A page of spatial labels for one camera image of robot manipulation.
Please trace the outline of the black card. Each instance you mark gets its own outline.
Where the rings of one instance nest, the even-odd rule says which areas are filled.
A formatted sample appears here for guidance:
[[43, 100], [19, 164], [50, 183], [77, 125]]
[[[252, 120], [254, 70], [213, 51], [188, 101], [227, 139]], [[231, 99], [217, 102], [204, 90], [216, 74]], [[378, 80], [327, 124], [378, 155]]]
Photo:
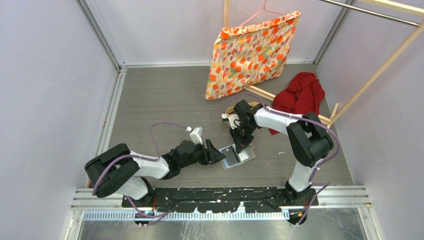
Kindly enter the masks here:
[[235, 166], [240, 163], [240, 159], [232, 146], [223, 148], [221, 151], [225, 155], [224, 162], [229, 166]]

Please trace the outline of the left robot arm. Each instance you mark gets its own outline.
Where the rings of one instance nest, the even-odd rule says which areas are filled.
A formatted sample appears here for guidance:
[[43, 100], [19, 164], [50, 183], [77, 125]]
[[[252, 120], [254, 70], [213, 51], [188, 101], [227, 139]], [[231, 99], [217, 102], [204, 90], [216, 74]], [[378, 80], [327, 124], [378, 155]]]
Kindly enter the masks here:
[[154, 199], [148, 177], [169, 180], [185, 167], [213, 165], [225, 157], [209, 139], [205, 143], [184, 140], [159, 158], [138, 154], [120, 143], [89, 160], [84, 169], [94, 196], [105, 198], [120, 194], [132, 198], [141, 207], [148, 207]]

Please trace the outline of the tan oval tray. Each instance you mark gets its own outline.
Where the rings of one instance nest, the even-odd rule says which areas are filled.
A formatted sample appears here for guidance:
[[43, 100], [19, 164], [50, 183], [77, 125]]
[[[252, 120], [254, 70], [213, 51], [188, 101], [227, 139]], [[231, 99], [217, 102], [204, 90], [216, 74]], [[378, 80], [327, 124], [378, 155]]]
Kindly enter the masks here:
[[230, 107], [225, 111], [225, 114], [229, 117], [230, 115], [236, 115], [236, 118], [240, 123], [252, 122], [255, 118], [254, 115], [263, 106], [259, 102], [247, 102], [242, 100], [238, 102], [234, 107]]

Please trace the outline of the taupe leather card holder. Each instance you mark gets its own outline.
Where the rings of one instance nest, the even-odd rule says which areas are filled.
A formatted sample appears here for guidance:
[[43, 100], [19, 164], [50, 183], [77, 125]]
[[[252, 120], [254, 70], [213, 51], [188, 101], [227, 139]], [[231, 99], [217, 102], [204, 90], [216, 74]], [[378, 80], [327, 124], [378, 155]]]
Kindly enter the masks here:
[[237, 153], [234, 143], [220, 148], [218, 151], [225, 155], [225, 158], [220, 161], [223, 169], [229, 170], [255, 159], [257, 156], [254, 149], [254, 146], [249, 145], [240, 153]]

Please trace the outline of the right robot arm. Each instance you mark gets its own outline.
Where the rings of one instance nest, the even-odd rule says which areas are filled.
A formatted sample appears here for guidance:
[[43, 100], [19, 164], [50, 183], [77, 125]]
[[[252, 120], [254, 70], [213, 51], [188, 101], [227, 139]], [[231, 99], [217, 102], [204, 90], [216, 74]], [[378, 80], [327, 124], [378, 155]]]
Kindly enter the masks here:
[[252, 106], [242, 100], [221, 117], [230, 127], [229, 133], [238, 154], [253, 142], [253, 133], [257, 129], [268, 128], [287, 135], [296, 164], [285, 183], [283, 195], [291, 205], [299, 205], [311, 188], [316, 168], [334, 147], [318, 116], [313, 112], [305, 115], [286, 113], [260, 103]]

